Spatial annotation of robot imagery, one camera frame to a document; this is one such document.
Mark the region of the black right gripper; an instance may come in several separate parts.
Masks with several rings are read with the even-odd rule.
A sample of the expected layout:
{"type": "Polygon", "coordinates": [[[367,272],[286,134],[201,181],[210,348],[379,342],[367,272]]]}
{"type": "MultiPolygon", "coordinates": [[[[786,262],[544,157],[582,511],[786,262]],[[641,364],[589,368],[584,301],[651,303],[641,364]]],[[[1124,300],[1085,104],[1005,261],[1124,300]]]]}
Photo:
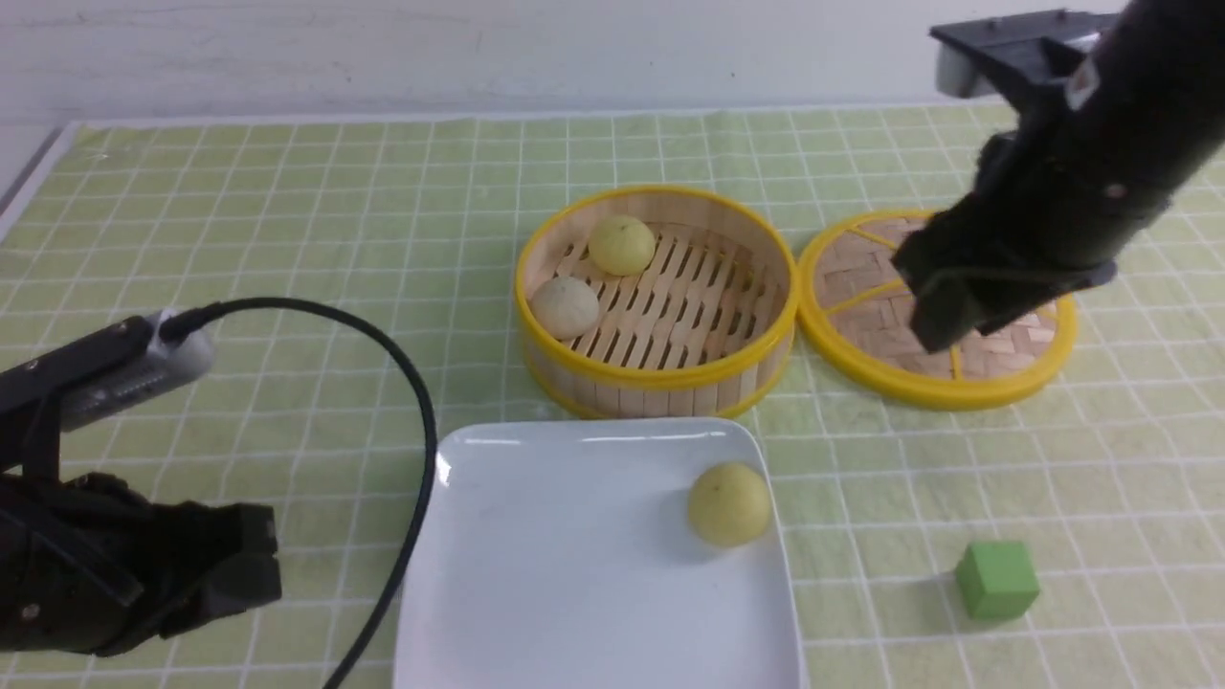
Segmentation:
{"type": "Polygon", "coordinates": [[[1046,98],[981,148],[971,189],[895,251],[929,352],[1106,284],[1169,207],[1174,131],[1156,115],[1046,98]]]}

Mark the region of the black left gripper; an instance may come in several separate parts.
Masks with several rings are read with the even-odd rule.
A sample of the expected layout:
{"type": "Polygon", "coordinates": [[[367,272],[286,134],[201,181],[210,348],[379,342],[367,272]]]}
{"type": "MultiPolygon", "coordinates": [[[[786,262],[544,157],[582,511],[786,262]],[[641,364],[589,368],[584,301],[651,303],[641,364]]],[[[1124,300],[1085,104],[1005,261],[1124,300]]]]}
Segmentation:
{"type": "Polygon", "coordinates": [[[110,657],[281,600],[271,506],[2,476],[1,647],[110,657]]]}

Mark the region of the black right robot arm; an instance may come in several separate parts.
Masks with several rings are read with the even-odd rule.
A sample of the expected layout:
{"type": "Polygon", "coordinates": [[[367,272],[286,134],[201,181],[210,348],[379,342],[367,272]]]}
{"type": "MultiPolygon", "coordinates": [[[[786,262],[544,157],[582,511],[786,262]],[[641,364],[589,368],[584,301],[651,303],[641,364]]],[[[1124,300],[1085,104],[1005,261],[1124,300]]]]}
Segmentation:
{"type": "Polygon", "coordinates": [[[1016,128],[989,136],[962,200],[892,264],[930,353],[1106,284],[1117,257],[1223,147],[1224,6],[1129,1],[930,29],[937,87],[996,93],[1016,128]]]}

